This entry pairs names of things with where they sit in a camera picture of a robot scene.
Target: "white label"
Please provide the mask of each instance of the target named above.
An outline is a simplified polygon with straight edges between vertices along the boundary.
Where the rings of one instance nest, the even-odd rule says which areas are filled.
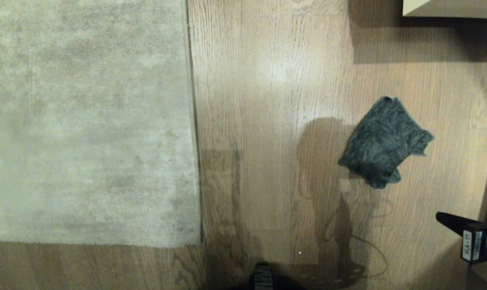
[[[476,239],[474,240],[474,253],[472,255],[472,259],[479,259],[479,252],[481,249],[481,236],[483,232],[476,232]]]
[[[470,244],[472,242],[472,233],[464,231],[464,239],[462,241],[462,258],[470,261]]]

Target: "wooden floor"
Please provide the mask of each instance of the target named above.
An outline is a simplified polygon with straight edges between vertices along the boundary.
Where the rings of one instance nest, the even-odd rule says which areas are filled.
[[[382,0],[190,0],[204,243],[0,242],[0,289],[217,290],[266,260],[308,289],[464,288],[437,211],[485,214],[487,21]],[[435,135],[403,180],[337,165],[380,97]]]

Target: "microfiber cloth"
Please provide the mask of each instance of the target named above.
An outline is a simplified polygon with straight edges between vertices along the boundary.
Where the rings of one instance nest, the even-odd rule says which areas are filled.
[[[410,155],[425,155],[435,137],[410,117],[401,101],[382,97],[350,137],[339,164],[369,180],[375,189],[401,180],[397,167]]]

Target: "dark green cloth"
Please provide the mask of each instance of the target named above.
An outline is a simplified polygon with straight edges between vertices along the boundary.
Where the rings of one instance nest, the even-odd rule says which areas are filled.
[[[411,154],[424,155],[433,139],[399,99],[382,97],[354,130],[339,164],[369,180],[375,189],[383,189],[399,182],[397,167]]]

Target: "wood grain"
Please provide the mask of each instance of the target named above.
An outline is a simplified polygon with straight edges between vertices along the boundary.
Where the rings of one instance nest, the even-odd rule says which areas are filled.
[[[309,289],[463,289],[437,211],[485,214],[487,22],[380,0],[190,0],[203,244],[0,242],[0,289],[225,289],[267,260]],[[384,95],[435,135],[384,190],[337,165]]]

